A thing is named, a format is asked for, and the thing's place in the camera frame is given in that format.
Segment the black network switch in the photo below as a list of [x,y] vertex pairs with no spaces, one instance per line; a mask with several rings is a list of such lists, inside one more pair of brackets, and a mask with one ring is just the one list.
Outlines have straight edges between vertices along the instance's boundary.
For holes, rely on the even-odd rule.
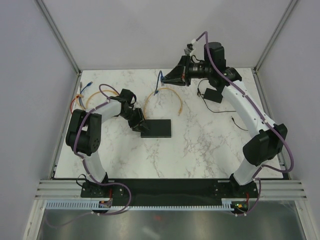
[[171,138],[172,122],[170,119],[146,119],[147,130],[140,133],[141,138]]

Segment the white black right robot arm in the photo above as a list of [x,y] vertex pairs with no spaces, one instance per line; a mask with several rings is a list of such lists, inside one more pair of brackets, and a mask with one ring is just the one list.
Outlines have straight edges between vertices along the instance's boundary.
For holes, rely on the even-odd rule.
[[257,106],[241,75],[235,68],[227,66],[223,56],[206,56],[195,62],[193,57],[184,55],[160,81],[163,84],[189,86],[192,79],[208,80],[211,88],[206,89],[201,97],[215,103],[227,100],[251,137],[242,148],[243,161],[229,178],[229,193],[241,197],[261,168],[266,166],[266,161],[282,151],[288,129],[284,124],[276,124]]

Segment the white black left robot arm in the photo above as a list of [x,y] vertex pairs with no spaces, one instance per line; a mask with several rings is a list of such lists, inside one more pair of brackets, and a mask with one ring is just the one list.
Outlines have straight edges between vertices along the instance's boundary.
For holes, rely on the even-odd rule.
[[141,108],[134,108],[130,100],[112,97],[89,111],[73,111],[65,142],[80,158],[85,170],[81,197],[103,198],[112,190],[108,174],[102,166],[98,149],[101,144],[102,123],[113,118],[127,120],[134,132],[144,133],[149,128]]

